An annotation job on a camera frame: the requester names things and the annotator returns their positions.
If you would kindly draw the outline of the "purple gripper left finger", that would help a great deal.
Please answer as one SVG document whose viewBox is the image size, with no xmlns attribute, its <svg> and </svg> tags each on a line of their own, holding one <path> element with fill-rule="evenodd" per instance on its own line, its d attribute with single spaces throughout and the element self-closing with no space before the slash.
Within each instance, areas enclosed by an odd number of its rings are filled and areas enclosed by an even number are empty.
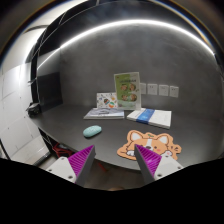
<svg viewBox="0 0 224 224">
<path fill-rule="evenodd" d="M 58 158 L 47 168 L 47 171 L 83 187 L 92 167 L 95 155 L 95 146 L 91 145 L 68 158 Z"/>
</svg>

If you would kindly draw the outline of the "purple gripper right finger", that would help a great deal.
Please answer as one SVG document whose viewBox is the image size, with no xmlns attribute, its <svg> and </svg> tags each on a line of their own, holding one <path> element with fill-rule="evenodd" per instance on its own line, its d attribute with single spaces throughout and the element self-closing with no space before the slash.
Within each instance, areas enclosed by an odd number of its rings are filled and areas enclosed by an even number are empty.
<svg viewBox="0 0 224 224">
<path fill-rule="evenodd" d="M 134 154 L 145 184 L 183 169 L 183 166 L 170 155 L 159 155 L 140 145 L 135 145 Z"/>
</svg>

